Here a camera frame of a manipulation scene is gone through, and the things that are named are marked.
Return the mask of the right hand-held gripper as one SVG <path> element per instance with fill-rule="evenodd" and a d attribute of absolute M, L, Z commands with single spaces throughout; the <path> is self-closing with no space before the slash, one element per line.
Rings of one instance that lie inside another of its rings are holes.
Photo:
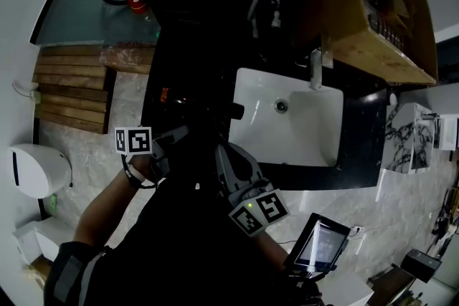
<path fill-rule="evenodd" d="M 232 143 L 219 144 L 215 161 L 218 179 L 233 206 L 229 218 L 243 233 L 254 237 L 290 215 L 281 191 L 261 179 L 258 162 L 246 150 Z"/>

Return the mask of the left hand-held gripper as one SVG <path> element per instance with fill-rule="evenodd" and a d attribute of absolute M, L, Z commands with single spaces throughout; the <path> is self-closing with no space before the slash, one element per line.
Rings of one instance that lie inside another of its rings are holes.
<path fill-rule="evenodd" d="M 166 153 L 162 148 L 169 148 L 189 134 L 189 127 L 182 125 L 152 138 L 151 128 L 115 128 L 115 151 L 121 155 L 123 168 L 129 172 L 127 157 L 150 155 L 151 177 L 163 178 L 169 172 Z"/>

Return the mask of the black hair dryer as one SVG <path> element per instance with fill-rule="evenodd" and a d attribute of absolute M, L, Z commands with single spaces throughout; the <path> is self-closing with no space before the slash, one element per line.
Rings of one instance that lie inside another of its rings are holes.
<path fill-rule="evenodd" d="M 165 133 L 183 125 L 191 133 L 215 136 L 229 120 L 241 120 L 245 107 L 211 87 L 161 87 L 154 94 L 153 131 Z"/>

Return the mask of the white rectangular sink basin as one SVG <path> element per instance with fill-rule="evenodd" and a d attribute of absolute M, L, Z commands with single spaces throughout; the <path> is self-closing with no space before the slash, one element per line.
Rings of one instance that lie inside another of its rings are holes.
<path fill-rule="evenodd" d="M 253 43 L 158 42 L 141 123 L 153 131 L 154 94 L 161 87 L 211 87 L 245 113 L 227 121 L 219 135 L 191 133 L 193 168 L 208 171 L 215 142 L 222 139 L 256 158 L 282 190 L 374 186 L 384 145 L 386 83 L 342 62 L 323 70 L 319 90 L 311 89 L 310 80 L 309 68 L 289 53 L 266 57 Z"/>

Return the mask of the person's right forearm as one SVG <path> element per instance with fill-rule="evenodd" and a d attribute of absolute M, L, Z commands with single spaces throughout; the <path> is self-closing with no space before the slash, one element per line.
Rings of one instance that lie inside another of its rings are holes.
<path fill-rule="evenodd" d="M 288 257 L 288 253 L 268 233 L 262 231 L 254 236 L 252 240 L 267 258 L 272 262 L 283 265 Z"/>

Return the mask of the person's left forearm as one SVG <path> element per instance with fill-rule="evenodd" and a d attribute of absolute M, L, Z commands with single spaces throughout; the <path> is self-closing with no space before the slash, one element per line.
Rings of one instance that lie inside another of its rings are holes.
<path fill-rule="evenodd" d="M 104 247 L 137 191 L 127 175 L 120 171 L 83 211 L 73 241 L 96 248 Z"/>

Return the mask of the person's left hand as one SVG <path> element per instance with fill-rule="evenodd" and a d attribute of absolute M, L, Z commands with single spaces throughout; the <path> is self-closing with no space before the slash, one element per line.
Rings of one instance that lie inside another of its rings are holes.
<path fill-rule="evenodd" d="M 152 157 L 151 155 L 136 155 L 132 156 L 129 163 L 145 178 L 150 179 Z"/>

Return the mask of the person's black clothing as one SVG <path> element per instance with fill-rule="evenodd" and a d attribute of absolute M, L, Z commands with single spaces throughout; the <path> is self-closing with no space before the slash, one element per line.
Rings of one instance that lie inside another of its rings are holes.
<path fill-rule="evenodd" d="M 244 235 L 215 199 L 172 178 L 116 247 L 65 242 L 44 306 L 313 306 L 317 286 L 287 286 L 283 266 Z"/>

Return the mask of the black tablet with lit screen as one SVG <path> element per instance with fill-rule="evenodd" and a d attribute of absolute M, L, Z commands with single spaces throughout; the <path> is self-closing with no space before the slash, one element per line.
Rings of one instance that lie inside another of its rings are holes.
<path fill-rule="evenodd" d="M 316 273 L 334 271 L 337 259 L 347 245 L 350 232 L 349 227 L 312 213 L 284 261 L 284 267 Z"/>

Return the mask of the wooden slatted steps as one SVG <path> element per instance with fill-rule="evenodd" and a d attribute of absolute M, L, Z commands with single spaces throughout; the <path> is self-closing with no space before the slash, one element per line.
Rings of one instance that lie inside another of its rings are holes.
<path fill-rule="evenodd" d="M 106 134 L 117 72 L 100 61 L 102 50 L 101 46 L 41 49 L 32 78 L 41 94 L 34 116 Z"/>

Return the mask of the chrome faucet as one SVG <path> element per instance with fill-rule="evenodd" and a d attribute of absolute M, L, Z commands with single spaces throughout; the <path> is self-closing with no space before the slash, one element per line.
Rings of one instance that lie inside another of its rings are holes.
<path fill-rule="evenodd" d="M 322 52 L 315 49 L 310 53 L 311 89 L 319 90 L 322 86 Z"/>

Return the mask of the white trash bin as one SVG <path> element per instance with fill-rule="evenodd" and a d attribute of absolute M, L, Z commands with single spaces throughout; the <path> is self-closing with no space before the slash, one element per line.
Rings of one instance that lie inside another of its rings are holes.
<path fill-rule="evenodd" d="M 30 143 L 8 147 L 12 185 L 33 199 L 44 199 L 72 183 L 72 168 L 56 148 Z"/>

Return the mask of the white pipe valve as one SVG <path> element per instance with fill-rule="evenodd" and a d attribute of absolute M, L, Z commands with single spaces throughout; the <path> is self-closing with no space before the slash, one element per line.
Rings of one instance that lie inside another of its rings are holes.
<path fill-rule="evenodd" d="M 280 28 L 281 27 L 281 15 L 280 15 L 280 0 L 271 0 L 271 10 L 272 10 L 272 20 L 271 20 L 271 27 L 272 28 Z"/>

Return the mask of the white floor appliance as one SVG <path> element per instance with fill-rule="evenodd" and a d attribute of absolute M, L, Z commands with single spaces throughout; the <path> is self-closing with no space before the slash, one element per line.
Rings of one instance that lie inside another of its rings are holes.
<path fill-rule="evenodd" d="M 31 221 L 12 233 L 16 247 L 26 265 L 40 256 L 53 262 L 60 245 L 70 242 L 75 230 L 55 217 L 43 221 Z"/>

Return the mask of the marble pattern box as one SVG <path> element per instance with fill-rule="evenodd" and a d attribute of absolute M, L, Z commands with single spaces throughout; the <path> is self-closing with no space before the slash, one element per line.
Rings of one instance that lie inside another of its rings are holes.
<path fill-rule="evenodd" d="M 403 174 L 429 171 L 434 135 L 431 110 L 414 102 L 388 106 L 381 168 Z"/>

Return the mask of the brown cardboard box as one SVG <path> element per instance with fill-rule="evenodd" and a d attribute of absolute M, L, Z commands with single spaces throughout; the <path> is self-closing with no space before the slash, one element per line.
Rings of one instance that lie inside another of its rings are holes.
<path fill-rule="evenodd" d="M 371 28 L 364 0 L 291 1 L 294 46 L 304 47 L 324 35 L 331 38 L 335 59 L 387 82 L 437 83 L 437 50 L 427 0 L 404 0 L 410 32 L 402 49 Z"/>

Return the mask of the brown wooden box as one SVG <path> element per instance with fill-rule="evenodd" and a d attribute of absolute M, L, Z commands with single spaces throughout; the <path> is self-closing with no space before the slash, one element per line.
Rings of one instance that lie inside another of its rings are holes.
<path fill-rule="evenodd" d="M 370 277 L 366 284 L 373 291 L 366 306 L 390 306 L 412 283 L 415 277 L 392 264 L 390 268 Z"/>

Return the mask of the stack of metal discs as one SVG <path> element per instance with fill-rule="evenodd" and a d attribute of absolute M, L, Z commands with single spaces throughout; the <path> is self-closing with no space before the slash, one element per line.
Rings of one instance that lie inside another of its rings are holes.
<path fill-rule="evenodd" d="M 369 26 L 373 31 L 385 38 L 400 51 L 404 50 L 404 40 L 393 28 L 378 14 L 370 13 L 367 16 Z"/>

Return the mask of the white shelf box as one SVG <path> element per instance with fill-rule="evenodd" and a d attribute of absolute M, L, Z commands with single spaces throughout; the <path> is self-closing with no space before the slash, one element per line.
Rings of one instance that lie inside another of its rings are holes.
<path fill-rule="evenodd" d="M 439 115 L 435 123 L 434 148 L 456 150 L 459 147 L 459 114 Z"/>

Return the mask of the dark cabinet unit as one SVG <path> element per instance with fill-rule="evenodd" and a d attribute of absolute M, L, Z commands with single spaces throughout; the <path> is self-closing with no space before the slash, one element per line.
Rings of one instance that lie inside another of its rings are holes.
<path fill-rule="evenodd" d="M 436 47 L 439 83 L 459 82 L 459 36 L 439 42 Z"/>

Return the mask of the black tablet mount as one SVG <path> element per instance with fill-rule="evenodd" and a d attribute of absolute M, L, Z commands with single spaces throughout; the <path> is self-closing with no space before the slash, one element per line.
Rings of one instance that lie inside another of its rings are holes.
<path fill-rule="evenodd" d="M 330 272 L 335 271 L 337 268 L 336 265 L 331 266 L 329 269 L 323 269 L 320 272 L 309 272 L 297 269 L 288 269 L 287 276 L 289 280 L 296 282 L 318 282 L 324 279 Z"/>

